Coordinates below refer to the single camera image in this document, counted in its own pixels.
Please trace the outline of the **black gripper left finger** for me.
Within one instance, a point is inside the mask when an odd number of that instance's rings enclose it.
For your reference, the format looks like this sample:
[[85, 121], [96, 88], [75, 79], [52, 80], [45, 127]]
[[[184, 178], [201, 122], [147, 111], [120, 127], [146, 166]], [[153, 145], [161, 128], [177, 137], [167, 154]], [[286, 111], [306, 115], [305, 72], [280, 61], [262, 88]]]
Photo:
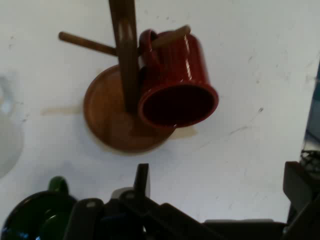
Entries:
[[137, 166], [132, 187], [99, 198], [78, 201], [65, 240], [204, 240], [206, 227], [168, 203], [150, 199], [149, 165]]

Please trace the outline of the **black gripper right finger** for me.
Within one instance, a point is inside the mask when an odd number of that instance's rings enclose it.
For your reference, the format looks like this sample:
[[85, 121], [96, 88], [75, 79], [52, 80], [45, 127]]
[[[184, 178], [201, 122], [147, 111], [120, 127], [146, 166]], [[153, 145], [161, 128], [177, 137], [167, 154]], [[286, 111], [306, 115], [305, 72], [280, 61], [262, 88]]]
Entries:
[[284, 167], [283, 191], [295, 210], [287, 222], [284, 240], [318, 240], [320, 238], [320, 180], [312, 177], [298, 162]]

